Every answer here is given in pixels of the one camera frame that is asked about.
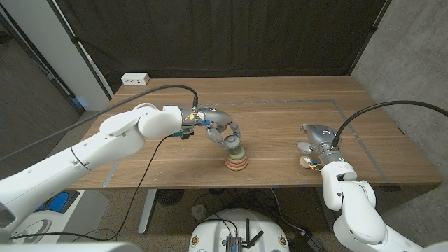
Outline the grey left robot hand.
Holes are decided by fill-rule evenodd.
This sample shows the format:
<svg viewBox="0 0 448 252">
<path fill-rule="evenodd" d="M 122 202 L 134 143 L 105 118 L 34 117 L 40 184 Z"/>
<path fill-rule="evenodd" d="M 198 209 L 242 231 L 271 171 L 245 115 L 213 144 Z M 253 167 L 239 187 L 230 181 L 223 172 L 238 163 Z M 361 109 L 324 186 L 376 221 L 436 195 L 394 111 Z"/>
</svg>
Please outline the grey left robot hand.
<svg viewBox="0 0 448 252">
<path fill-rule="evenodd" d="M 205 126 L 206 136 L 221 148 L 233 150 L 240 146 L 239 126 L 228 113 L 215 108 L 202 107 L 181 109 L 181 115 L 182 139 L 192 136 L 195 126 Z"/>
</svg>

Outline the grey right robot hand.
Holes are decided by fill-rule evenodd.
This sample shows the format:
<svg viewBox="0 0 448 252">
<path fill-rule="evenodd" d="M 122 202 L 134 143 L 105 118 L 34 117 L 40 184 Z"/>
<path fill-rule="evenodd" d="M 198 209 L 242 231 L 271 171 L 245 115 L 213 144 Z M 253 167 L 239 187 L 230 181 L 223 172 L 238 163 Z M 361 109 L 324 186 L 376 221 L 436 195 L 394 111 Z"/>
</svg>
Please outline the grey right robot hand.
<svg viewBox="0 0 448 252">
<path fill-rule="evenodd" d="M 344 162 L 341 151 L 332 147 L 336 133 L 329 126 L 302 124 L 300 130 L 308 138 L 308 142 L 298 142 L 297 148 L 303 154 L 317 154 L 322 165 L 331 162 Z"/>
</svg>

